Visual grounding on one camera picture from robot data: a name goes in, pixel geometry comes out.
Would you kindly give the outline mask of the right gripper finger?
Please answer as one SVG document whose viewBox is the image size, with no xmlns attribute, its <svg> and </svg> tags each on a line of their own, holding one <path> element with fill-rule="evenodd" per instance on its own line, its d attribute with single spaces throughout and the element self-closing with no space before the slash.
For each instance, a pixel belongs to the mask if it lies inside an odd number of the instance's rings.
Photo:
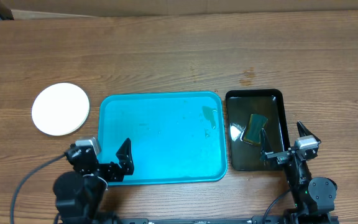
<svg viewBox="0 0 358 224">
<path fill-rule="evenodd" d="M 260 146 L 260 160 L 266 161 L 268 159 L 268 156 L 273 154 L 273 151 L 264 128 L 262 128 L 260 132 Z"/>
<path fill-rule="evenodd" d="M 315 138 L 315 140 L 317 141 L 317 143 L 321 144 L 320 138 L 318 138 L 309 129 L 307 129 L 306 126 L 301 121 L 298 121 L 296 123 L 296 126 L 298 128 L 298 134 L 300 137 L 313 136 Z"/>
</svg>

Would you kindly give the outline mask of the green yellow sponge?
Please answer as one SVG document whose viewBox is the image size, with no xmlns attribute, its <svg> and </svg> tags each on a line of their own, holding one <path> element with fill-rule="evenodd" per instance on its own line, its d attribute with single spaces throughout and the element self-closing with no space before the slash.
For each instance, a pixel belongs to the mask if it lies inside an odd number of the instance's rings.
<svg viewBox="0 0 358 224">
<path fill-rule="evenodd" d="M 248 125 L 242 135 L 242 141 L 249 144 L 260 145 L 260 132 L 267 124 L 268 118 L 261 114 L 251 114 Z"/>
</svg>

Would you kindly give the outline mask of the white plate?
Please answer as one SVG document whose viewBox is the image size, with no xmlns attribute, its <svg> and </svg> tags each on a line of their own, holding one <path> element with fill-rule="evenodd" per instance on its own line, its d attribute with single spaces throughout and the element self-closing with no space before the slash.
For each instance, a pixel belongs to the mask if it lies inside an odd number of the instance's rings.
<svg viewBox="0 0 358 224">
<path fill-rule="evenodd" d="M 90 112 L 86 92 L 72 83 L 56 83 L 39 93 L 32 105 L 35 127 L 50 136 L 64 136 L 79 129 Z"/>
</svg>

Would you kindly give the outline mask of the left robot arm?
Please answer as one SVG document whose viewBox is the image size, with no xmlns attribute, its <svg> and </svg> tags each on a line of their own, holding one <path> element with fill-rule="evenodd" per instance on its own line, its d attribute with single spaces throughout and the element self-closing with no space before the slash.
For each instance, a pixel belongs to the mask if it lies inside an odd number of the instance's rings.
<svg viewBox="0 0 358 224">
<path fill-rule="evenodd" d="M 120 223 L 115 212 L 101 212 L 100 203 L 108 183 L 121 182 L 134 173 L 131 140 L 127 138 L 117 150 L 119 162 L 102 164 L 97 155 L 101 147 L 96 138 L 80 139 L 64 153 L 73 166 L 53 185 L 55 206 L 62 223 Z"/>
</svg>

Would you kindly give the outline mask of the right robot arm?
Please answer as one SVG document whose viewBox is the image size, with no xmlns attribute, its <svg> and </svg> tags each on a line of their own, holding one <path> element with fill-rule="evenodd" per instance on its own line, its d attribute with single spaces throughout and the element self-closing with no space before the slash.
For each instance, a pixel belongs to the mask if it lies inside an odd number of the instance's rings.
<svg viewBox="0 0 358 224">
<path fill-rule="evenodd" d="M 282 168 L 289 189 L 278 196 L 266 209 L 262 223 L 338 223 L 332 217 L 337 193 L 335 181 L 326 177 L 313 177 L 307 162 L 318 155 L 321 140 L 302 122 L 297 122 L 299 138 L 286 151 L 273 152 L 265 130 L 260 132 L 261 159 L 273 167 Z M 291 193 L 295 208 L 289 208 L 281 216 L 270 216 L 272 207 Z"/>
</svg>

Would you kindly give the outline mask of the black water tray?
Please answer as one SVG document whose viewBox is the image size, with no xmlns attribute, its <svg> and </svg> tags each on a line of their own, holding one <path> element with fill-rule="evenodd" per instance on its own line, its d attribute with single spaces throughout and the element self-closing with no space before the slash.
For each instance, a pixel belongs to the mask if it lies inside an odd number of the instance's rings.
<svg viewBox="0 0 358 224">
<path fill-rule="evenodd" d="M 231 165 L 237 171 L 277 170 L 260 160 L 261 146 L 242 141 L 251 114 L 268 118 L 264 129 L 273 152 L 290 147 L 282 93 L 277 89 L 231 90 L 226 93 Z"/>
</svg>

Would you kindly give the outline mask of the teal plastic tray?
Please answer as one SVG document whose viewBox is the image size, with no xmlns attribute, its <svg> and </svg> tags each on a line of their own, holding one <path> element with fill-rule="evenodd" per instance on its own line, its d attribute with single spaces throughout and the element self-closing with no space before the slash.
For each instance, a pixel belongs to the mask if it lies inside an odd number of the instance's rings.
<svg viewBox="0 0 358 224">
<path fill-rule="evenodd" d="M 211 182 L 224 177 L 223 104 L 211 91 L 111 95 L 99 108 L 101 163 L 131 140 L 134 173 L 120 185 Z"/>
</svg>

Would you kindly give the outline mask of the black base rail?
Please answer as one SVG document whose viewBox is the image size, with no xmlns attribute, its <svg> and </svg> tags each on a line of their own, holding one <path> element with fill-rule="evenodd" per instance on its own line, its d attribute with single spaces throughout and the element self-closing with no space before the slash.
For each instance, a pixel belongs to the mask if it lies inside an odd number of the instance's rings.
<svg viewBox="0 0 358 224">
<path fill-rule="evenodd" d="M 304 221 L 301 220 L 298 223 L 333 223 L 339 224 L 338 217 L 331 217 L 331 220 L 312 220 L 312 221 Z M 124 218 L 120 219 L 119 221 L 112 221 L 111 218 L 107 219 L 106 221 L 63 221 L 63 218 L 60 215 L 57 215 L 53 223 L 122 223 L 122 224 L 262 224 L 263 216 L 253 216 L 252 218 L 240 218 L 240 219 L 164 219 L 164 220 L 148 220 L 147 218 Z M 285 223 L 283 217 L 274 215 L 268 216 L 265 219 L 267 224 L 279 224 Z"/>
</svg>

